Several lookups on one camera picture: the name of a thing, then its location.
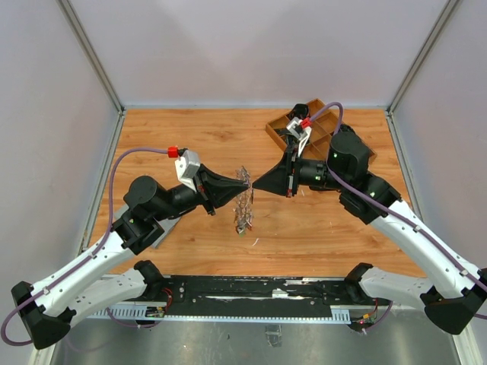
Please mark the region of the large metal keyring disc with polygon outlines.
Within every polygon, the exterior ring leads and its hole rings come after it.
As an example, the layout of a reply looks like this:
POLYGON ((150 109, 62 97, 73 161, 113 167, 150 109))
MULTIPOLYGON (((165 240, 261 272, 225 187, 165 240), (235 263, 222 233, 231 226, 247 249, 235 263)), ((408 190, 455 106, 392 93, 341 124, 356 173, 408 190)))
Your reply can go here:
POLYGON ((242 166, 236 171, 237 179, 242 180, 247 189, 240 193, 235 200, 234 224, 236 233, 243 236, 253 227, 253 188, 250 173, 242 166))

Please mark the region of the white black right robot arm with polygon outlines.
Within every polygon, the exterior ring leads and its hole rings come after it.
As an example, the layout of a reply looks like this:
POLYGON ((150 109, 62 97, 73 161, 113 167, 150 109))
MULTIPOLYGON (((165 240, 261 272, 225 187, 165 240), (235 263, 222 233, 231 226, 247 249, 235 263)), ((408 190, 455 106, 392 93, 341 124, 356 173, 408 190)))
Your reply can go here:
POLYGON ((353 132, 335 133, 325 161, 308 160, 287 148, 282 159, 253 188, 290 198, 298 187, 337 191, 352 216, 392 240, 425 273, 398 275, 367 263, 345 278, 345 296, 409 306, 438 328, 460 334, 486 301, 486 270, 461 258, 430 230, 386 180, 369 171, 369 148, 353 132))

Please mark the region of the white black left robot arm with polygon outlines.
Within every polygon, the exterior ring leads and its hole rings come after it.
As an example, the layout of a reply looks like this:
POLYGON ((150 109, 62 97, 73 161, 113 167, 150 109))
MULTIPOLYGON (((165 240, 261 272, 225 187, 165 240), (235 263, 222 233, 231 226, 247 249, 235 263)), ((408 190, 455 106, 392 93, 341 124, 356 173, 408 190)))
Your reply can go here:
POLYGON ((111 223, 87 251, 48 277, 33 284, 21 281, 11 289, 37 350, 64 338, 81 320, 123 300, 143 297, 152 301, 163 291, 161 273, 149 260, 114 279, 102 276, 152 246, 166 233, 164 220, 173 220, 202 206, 208 214, 225 206, 249 184, 218 175, 203 164, 175 163, 180 184, 165 189, 151 176, 140 176, 124 196, 127 209, 111 223))

